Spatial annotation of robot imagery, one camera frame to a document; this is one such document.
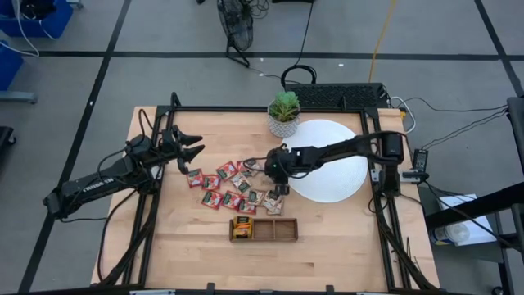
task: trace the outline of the yellow cable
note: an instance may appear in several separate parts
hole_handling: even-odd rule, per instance
[[[373,70],[375,67],[375,58],[377,57],[378,48],[380,47],[380,42],[384,39],[384,36],[386,35],[387,26],[390,24],[391,16],[393,15],[393,10],[396,6],[396,0],[391,0],[390,8],[387,10],[387,17],[386,22],[384,22],[384,26],[382,26],[382,32],[380,33],[380,38],[377,40],[377,45],[375,46],[375,51],[373,52],[373,59],[371,60],[371,69],[369,69],[369,78],[368,83],[371,83],[371,78],[373,77]]]

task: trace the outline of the potted plant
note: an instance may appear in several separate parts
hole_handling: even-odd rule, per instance
[[[268,107],[269,130],[279,138],[292,136],[300,122],[300,104],[292,91],[277,93]]]

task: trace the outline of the red snack packet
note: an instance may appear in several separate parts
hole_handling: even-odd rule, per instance
[[[248,204],[247,200],[243,198],[238,204],[237,211],[238,213],[256,214],[256,206]]]
[[[229,161],[223,164],[222,166],[220,166],[216,170],[216,173],[220,176],[222,180],[225,181],[225,180],[232,178],[236,173],[238,173],[238,170],[237,168],[235,168],[235,165],[233,164],[233,162]]]
[[[224,194],[224,200],[222,201],[222,206],[227,207],[229,209],[237,209],[238,204],[243,199],[243,197],[237,193],[234,193],[232,191],[227,191]]]
[[[201,186],[204,184],[204,175],[202,174],[202,169],[189,171],[186,177],[187,183],[189,184],[189,188],[194,188],[196,186]]]
[[[216,192],[206,192],[202,199],[202,205],[218,210],[223,197],[224,196]]]
[[[220,188],[220,177],[218,175],[204,175],[202,189],[216,190]]]

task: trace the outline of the floor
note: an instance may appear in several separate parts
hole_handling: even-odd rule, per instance
[[[84,5],[60,39],[33,40],[42,57],[25,58],[11,85],[36,92],[38,103],[0,103],[0,125],[14,127],[18,136],[0,174],[0,293],[20,287],[46,215],[41,200],[61,177],[92,173],[95,163],[119,149],[135,106],[167,104],[172,91],[184,105],[265,106],[281,89],[277,79],[224,58],[214,0],[201,6],[195,0]],[[367,81],[388,7],[386,0],[317,0],[301,63],[316,69],[319,83]],[[518,79],[524,79],[523,9],[521,0],[399,0],[373,81],[384,83],[391,96],[422,97],[439,108],[503,105],[524,94]],[[280,75],[294,64],[308,12],[306,3],[279,3],[255,20],[252,66]],[[28,48],[1,32],[0,39]],[[300,73],[288,77],[308,81]],[[412,148],[490,115],[435,112],[415,100],[409,106],[417,118]],[[452,191],[481,196],[522,181],[505,117],[433,147],[429,159],[430,181]],[[76,217],[104,216],[108,202],[88,204]],[[508,223],[506,215],[503,220]],[[30,289],[88,285],[101,228],[101,222],[54,224]],[[494,262],[453,248],[434,252],[449,291],[490,294],[500,284]],[[522,263],[516,267],[524,271]]]

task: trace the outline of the succulent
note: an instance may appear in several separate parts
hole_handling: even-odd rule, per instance
[[[292,91],[277,93],[271,106],[269,114],[280,122],[292,121],[300,112],[298,97]]]

